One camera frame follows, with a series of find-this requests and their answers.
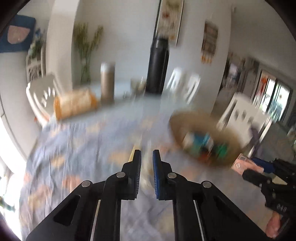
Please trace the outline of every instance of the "blue canvas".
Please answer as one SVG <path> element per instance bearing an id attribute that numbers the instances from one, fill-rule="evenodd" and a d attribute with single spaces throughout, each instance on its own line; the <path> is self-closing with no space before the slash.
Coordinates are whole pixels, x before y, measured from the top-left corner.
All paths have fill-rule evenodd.
<path id="1" fill-rule="evenodd" d="M 8 42 L 8 27 L 0 38 L 0 53 L 28 51 L 33 40 L 36 19 L 23 15 L 15 15 L 9 26 L 18 26 L 30 29 L 28 36 L 21 43 L 11 44 Z"/>

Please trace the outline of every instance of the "round table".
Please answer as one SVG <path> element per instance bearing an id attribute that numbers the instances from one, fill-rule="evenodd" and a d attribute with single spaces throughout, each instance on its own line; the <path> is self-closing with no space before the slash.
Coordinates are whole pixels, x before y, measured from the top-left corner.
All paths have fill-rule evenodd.
<path id="1" fill-rule="evenodd" d="M 264 230 L 272 212 L 259 188 L 229 167 L 199 163 L 176 145 L 168 121 L 180 109 L 192 106 L 167 94 L 145 95 L 44 128 L 27 163 L 29 178 L 20 198 L 23 238 L 83 180 L 95 183 L 119 172 L 136 145 L 142 151 L 139 194 L 135 201 L 122 201 L 121 240 L 174 240 L 172 202 L 155 197 L 154 149 L 189 181 L 212 182 Z"/>

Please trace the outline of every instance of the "human hand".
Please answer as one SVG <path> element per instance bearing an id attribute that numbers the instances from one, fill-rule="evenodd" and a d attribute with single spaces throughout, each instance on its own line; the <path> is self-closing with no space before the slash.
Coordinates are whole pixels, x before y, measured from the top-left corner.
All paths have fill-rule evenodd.
<path id="1" fill-rule="evenodd" d="M 281 216 L 277 212 L 272 213 L 272 217 L 267 223 L 265 233 L 269 238 L 276 238 L 281 227 Z"/>

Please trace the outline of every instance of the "brown cylinder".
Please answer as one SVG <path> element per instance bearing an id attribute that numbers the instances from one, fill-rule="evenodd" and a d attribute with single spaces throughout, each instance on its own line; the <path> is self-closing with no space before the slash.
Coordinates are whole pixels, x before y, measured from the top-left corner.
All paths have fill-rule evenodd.
<path id="1" fill-rule="evenodd" d="M 102 63 L 101 65 L 101 101 L 112 103 L 114 101 L 115 64 Z"/>

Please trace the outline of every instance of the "black thermos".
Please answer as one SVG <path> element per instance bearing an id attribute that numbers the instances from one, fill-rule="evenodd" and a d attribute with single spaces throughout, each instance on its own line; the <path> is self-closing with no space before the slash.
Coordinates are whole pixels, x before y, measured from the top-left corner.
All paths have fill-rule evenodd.
<path id="1" fill-rule="evenodd" d="M 167 39 L 154 38 L 148 67 L 146 92 L 162 94 L 168 68 L 169 44 Z"/>

